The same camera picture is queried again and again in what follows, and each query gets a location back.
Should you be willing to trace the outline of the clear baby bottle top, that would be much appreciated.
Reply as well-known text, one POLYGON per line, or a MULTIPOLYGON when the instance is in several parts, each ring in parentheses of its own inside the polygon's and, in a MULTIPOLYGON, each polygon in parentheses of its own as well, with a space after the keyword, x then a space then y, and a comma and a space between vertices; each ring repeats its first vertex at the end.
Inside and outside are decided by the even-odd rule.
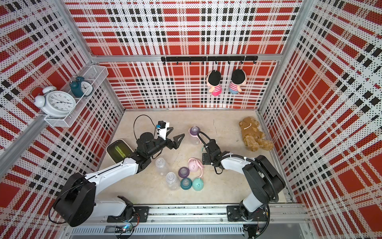
POLYGON ((201 144, 201 141, 200 141, 200 139, 198 138, 197 135, 190 134, 190 137, 191 137, 192 144, 194 144, 194 145, 201 144))

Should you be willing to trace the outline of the clear baby bottle bottom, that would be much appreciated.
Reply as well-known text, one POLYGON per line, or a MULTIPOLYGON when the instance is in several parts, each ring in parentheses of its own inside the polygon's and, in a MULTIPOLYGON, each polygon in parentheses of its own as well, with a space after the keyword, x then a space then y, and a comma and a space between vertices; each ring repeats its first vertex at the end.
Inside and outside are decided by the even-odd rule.
POLYGON ((170 190, 177 190, 180 188, 180 180, 174 172, 166 174, 166 183, 170 190))

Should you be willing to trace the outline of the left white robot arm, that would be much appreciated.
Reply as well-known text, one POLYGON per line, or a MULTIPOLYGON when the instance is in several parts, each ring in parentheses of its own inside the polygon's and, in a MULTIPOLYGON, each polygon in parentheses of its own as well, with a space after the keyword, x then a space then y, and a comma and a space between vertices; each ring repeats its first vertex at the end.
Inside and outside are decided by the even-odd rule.
POLYGON ((178 149, 185 134, 169 139, 167 136, 172 130, 172 127, 160 129, 158 138, 145 132, 136 141, 137 149, 121 162, 94 173, 71 175, 52 208, 71 227, 79 226, 89 218, 125 216, 132 211, 133 204, 129 200, 118 196, 102 201, 97 199, 98 194, 118 181, 143 171, 151 163, 151 158, 165 147, 178 149))

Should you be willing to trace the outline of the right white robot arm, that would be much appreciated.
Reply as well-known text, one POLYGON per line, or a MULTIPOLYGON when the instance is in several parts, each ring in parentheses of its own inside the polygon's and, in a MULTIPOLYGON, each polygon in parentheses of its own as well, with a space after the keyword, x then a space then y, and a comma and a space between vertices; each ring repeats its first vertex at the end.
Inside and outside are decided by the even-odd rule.
POLYGON ((269 215, 267 206, 279 201, 279 193, 286 187, 286 182, 270 161, 263 155, 248 158, 229 151, 221 151, 215 139, 204 132, 197 133, 206 152, 203 154, 203 164, 211 165, 215 170, 220 168, 243 174, 251 193, 239 203, 239 219, 251 221, 261 209, 269 215))

